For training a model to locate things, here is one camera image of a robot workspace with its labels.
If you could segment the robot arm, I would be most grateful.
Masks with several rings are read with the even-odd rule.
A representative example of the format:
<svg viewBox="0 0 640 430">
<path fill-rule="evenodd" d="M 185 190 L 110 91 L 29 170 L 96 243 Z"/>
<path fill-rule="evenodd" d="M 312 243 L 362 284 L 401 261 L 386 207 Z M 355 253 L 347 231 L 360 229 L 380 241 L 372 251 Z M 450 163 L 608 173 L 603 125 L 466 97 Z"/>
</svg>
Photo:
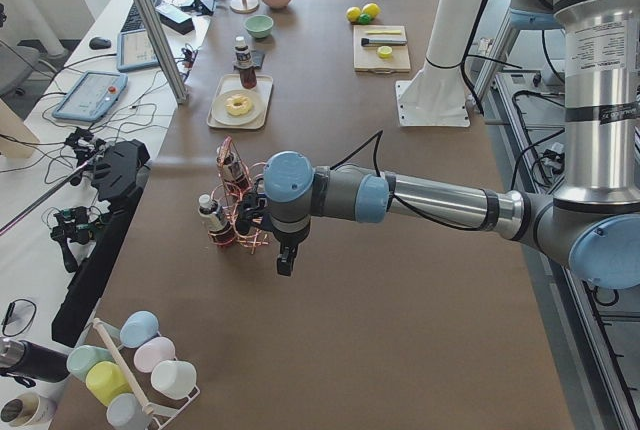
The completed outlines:
<svg viewBox="0 0 640 430">
<path fill-rule="evenodd" d="M 271 114 L 254 147 L 259 158 L 282 150 L 315 165 L 343 158 L 399 174 L 474 189 L 502 188 L 488 132 L 479 116 L 467 128 L 402 127 L 390 76 L 356 73 L 344 10 L 367 0 L 293 0 L 279 10 L 268 58 L 275 90 Z M 412 53 L 437 0 L 374 0 L 387 20 L 405 26 Z M 396 205 L 378 224 L 317 218 L 294 272 L 280 276 L 259 256 L 238 278 L 262 293 L 290 295 L 331 288 L 419 289 L 428 284 L 506 283 L 526 276 L 520 250 L 499 236 L 449 229 Z"/>
</svg>

